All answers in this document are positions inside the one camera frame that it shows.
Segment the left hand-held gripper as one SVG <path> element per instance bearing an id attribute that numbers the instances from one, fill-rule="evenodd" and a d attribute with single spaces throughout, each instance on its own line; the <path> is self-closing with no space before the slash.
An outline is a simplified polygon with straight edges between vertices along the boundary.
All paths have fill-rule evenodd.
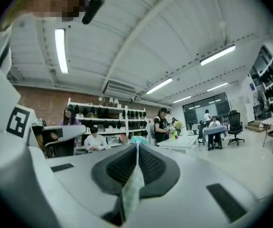
<path id="1" fill-rule="evenodd" d="M 86 132 L 84 125 L 59 125 L 45 127 L 33 109 L 16 105 L 10 115 L 6 134 L 11 150 L 21 151 L 29 146 L 51 148 L 67 141 L 74 141 Z"/>

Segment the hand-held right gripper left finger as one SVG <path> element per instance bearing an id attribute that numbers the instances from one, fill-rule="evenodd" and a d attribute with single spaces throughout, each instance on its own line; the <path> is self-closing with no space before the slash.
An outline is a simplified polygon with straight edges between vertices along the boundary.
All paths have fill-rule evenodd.
<path id="1" fill-rule="evenodd" d="M 124 187 L 137 165 L 137 147 L 49 159 L 57 189 L 47 198 L 58 218 L 126 219 Z"/>

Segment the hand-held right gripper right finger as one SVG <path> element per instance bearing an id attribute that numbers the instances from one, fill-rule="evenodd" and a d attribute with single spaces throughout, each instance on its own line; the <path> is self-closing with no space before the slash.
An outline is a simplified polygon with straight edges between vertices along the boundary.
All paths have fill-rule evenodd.
<path id="1" fill-rule="evenodd" d="M 127 219 L 128 228 L 242 228 L 241 218 L 230 222 L 207 186 L 220 184 L 244 208 L 255 208 L 259 200 L 241 182 L 214 164 L 157 146 L 149 146 L 180 169 L 176 185 L 164 196 L 140 201 Z"/>

